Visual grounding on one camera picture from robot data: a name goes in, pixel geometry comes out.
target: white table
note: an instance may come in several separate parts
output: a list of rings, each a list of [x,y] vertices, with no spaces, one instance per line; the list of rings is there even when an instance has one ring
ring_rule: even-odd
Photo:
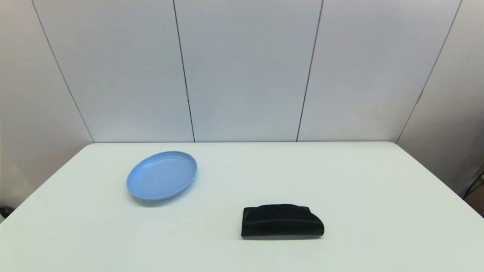
[[[145,207],[125,186],[162,151],[198,175]],[[247,241],[244,207],[308,206],[321,239]],[[393,143],[87,146],[0,225],[0,271],[484,271],[484,220]]]

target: white wall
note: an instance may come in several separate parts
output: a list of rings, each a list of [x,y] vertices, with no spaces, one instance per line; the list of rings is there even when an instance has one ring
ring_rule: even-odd
[[[295,141],[321,0],[176,0],[196,141]]]
[[[459,0],[325,0],[299,141],[396,142]]]
[[[0,1],[0,37],[1,148],[37,188],[92,140],[31,1]]]
[[[457,192],[484,164],[484,1],[462,1],[398,145]]]
[[[193,142],[172,0],[34,0],[95,142]]]

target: plate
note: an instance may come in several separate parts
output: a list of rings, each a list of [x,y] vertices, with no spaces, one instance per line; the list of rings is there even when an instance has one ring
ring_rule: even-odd
[[[197,162],[187,153],[168,151],[153,155],[137,164],[126,185],[135,197],[156,201],[175,196],[192,184]]]

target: dark object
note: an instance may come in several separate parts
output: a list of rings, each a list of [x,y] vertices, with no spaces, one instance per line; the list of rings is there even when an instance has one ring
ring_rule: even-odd
[[[3,218],[7,218],[13,212],[14,208],[0,205],[0,214],[3,216]]]
[[[242,237],[323,233],[323,223],[308,207],[278,204],[243,209]]]

